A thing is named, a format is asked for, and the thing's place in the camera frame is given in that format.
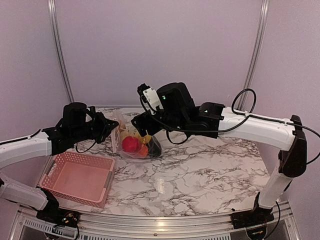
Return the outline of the clear zip top bag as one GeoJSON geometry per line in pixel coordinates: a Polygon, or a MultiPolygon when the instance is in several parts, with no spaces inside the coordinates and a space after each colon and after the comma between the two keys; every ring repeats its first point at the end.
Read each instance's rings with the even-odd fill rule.
{"type": "Polygon", "coordinates": [[[156,159],[162,155],[162,147],[155,136],[141,136],[138,130],[125,119],[120,110],[113,110],[112,117],[119,125],[111,132],[114,153],[124,158],[156,159]]]}

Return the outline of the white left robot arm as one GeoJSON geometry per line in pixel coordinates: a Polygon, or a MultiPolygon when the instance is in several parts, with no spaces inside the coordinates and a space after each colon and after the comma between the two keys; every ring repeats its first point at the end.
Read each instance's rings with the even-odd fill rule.
{"type": "MultiPolygon", "coordinates": [[[[97,112],[94,106],[72,102],[64,106],[62,118],[54,127],[39,129],[32,135],[0,143],[0,167],[37,157],[62,154],[79,142],[93,140],[100,144],[106,140],[119,123],[97,112]]],[[[0,175],[0,197],[21,205],[29,206],[53,223],[63,219],[56,198],[46,190],[30,187],[5,174],[0,175]]]]}

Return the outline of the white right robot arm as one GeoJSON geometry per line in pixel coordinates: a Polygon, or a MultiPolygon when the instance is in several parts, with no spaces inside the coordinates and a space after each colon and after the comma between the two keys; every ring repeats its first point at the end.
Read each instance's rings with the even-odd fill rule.
{"type": "Polygon", "coordinates": [[[137,93],[144,113],[134,117],[131,123],[142,137],[165,130],[184,133],[188,138],[238,138],[279,149],[279,164],[256,197],[255,207],[247,214],[252,224],[260,223],[290,182],[307,169],[307,140],[296,115],[291,119],[266,117],[213,102],[197,106],[183,82],[169,83],[159,89],[143,83],[137,93]]]}

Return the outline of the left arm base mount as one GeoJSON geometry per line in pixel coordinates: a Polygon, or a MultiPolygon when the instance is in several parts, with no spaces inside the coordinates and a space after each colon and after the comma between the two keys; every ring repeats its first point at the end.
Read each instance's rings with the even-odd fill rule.
{"type": "Polygon", "coordinates": [[[57,226],[67,226],[76,228],[78,226],[78,220],[80,213],[78,211],[67,210],[57,208],[53,210],[39,210],[36,214],[36,218],[52,223],[57,226]]]}

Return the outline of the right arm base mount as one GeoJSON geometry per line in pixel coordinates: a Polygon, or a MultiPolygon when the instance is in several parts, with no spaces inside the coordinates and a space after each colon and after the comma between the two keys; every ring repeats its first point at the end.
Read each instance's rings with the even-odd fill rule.
{"type": "Polygon", "coordinates": [[[230,217],[234,229],[263,225],[275,219],[272,213],[253,212],[251,210],[233,212],[230,217]]]}

